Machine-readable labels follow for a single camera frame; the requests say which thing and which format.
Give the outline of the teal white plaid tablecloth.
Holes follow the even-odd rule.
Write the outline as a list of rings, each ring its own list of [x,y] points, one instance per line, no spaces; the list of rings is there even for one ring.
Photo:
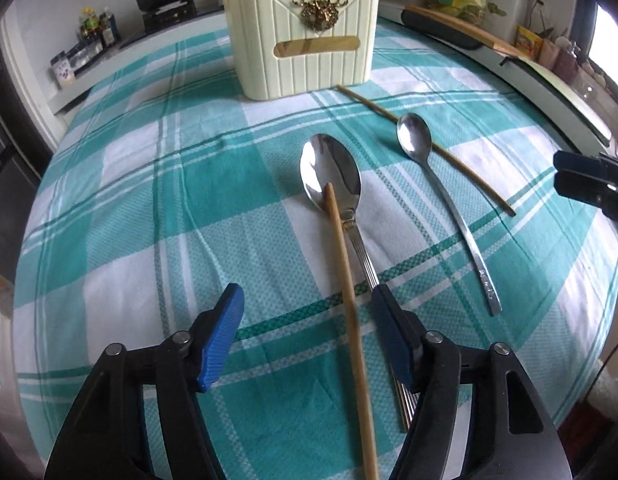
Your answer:
[[[15,367],[42,457],[108,344],[159,344],[236,283],[244,316],[199,399],[226,474],[359,477],[333,233],[299,172],[317,133],[359,167],[356,220],[398,303],[457,344],[509,344],[554,422],[566,418],[612,324],[618,231],[555,192],[557,131],[480,65],[387,22],[359,92],[248,100],[222,30],[90,92],[45,171],[17,267]],[[405,113],[428,125],[429,165],[481,250],[498,315],[446,204],[402,151]]]

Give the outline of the wooden cutting board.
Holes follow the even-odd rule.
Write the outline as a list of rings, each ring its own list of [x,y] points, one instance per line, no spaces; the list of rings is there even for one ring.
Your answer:
[[[508,42],[493,36],[492,34],[490,34],[490,32],[486,32],[485,30],[476,25],[469,24],[467,22],[459,20],[458,18],[452,18],[452,16],[448,14],[443,14],[438,11],[422,8],[421,6],[407,6],[405,9],[419,14],[423,14],[425,16],[429,16],[430,18],[433,18],[440,23],[451,26],[459,32],[464,32],[464,34],[477,39],[482,43],[483,46],[486,46],[492,50],[498,51],[505,55],[514,56],[514,58],[520,58],[521,56],[523,58],[526,58],[525,55],[521,54],[515,47],[513,47]]]

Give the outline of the white knife block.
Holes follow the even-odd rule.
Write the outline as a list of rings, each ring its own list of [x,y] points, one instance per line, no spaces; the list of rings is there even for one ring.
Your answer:
[[[487,0],[484,29],[509,44],[514,44],[518,26],[524,22],[528,0]]]

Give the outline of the sauce bottles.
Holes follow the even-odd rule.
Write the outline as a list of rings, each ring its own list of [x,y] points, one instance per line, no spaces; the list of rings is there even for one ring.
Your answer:
[[[98,41],[104,49],[113,47],[121,41],[115,15],[108,9],[98,14],[89,6],[81,11],[79,35],[85,42]]]

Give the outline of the black gas stove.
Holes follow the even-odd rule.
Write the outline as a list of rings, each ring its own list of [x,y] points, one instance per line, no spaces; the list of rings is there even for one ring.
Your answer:
[[[143,13],[143,29],[140,32],[126,38],[120,44],[120,48],[124,49],[136,44],[137,42],[147,39],[150,36],[165,32],[169,28],[183,25],[189,21],[205,18],[206,16],[220,13],[224,10],[221,3],[216,3],[213,6],[204,6],[198,9],[194,0],[186,0],[178,2],[174,6],[159,9],[152,13]]]

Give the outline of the large steel spoon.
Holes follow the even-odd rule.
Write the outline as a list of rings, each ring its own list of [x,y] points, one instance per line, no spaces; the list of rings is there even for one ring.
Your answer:
[[[379,278],[356,224],[361,177],[352,155],[345,145],[333,136],[318,133],[303,145],[299,168],[307,196],[315,206],[324,211],[327,211],[326,185],[333,185],[338,218],[358,257],[368,288],[373,290],[379,284]]]

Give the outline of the cream ribbed utensil holder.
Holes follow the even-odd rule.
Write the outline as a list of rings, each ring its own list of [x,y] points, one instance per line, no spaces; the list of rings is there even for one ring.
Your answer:
[[[379,0],[223,0],[235,70],[255,101],[363,84]]]

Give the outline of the yellow green plastic bag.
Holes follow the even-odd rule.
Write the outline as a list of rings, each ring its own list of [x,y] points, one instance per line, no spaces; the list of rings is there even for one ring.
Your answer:
[[[507,12],[489,0],[425,0],[429,9],[448,14],[469,24],[481,26],[494,14],[505,18]]]

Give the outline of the black rolled mat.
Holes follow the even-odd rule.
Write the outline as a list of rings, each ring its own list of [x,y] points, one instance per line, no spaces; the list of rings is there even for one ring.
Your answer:
[[[401,21],[411,30],[445,41],[454,47],[465,50],[477,50],[482,47],[482,43],[477,39],[423,14],[404,9],[401,13]]]

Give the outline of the grey refrigerator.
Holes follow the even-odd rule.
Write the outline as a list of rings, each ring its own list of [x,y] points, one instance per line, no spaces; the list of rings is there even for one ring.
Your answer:
[[[33,125],[0,47],[0,275],[13,282],[36,192],[52,151]]]

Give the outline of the slim steel spoon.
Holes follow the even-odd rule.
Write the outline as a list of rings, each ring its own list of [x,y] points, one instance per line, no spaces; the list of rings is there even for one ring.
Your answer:
[[[397,122],[397,138],[402,151],[420,165],[424,174],[428,177],[432,187],[440,195],[443,203],[454,219],[461,236],[464,238],[464,243],[469,252],[470,258],[478,275],[482,291],[486,296],[487,305],[492,316],[502,312],[501,300],[498,292],[492,281],[491,274],[488,270],[481,250],[479,249],[473,233],[464,220],[458,207],[452,200],[448,190],[436,175],[435,171],[429,165],[429,155],[432,151],[432,137],[428,125],[423,118],[414,113],[405,113],[399,117]]]

